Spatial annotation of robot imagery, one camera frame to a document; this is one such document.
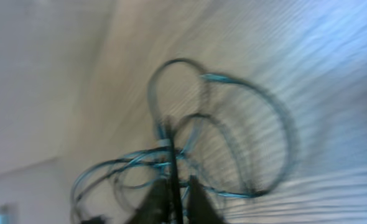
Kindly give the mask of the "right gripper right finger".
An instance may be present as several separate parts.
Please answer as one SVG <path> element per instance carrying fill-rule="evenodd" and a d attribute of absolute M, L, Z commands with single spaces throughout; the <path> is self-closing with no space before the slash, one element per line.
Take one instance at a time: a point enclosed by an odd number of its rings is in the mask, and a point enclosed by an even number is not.
<path fill-rule="evenodd" d="M 208 197 L 195 176 L 189 179 L 187 202 L 189 224 L 225 224 L 209 202 Z"/>

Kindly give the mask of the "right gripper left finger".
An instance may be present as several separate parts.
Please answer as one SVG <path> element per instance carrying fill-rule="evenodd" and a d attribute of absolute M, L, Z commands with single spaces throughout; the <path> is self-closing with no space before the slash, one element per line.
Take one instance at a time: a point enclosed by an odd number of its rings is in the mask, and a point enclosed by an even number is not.
<path fill-rule="evenodd" d="M 162 224 L 169 221 L 170 192 L 166 179 L 155 181 L 141 206 L 126 224 Z"/>

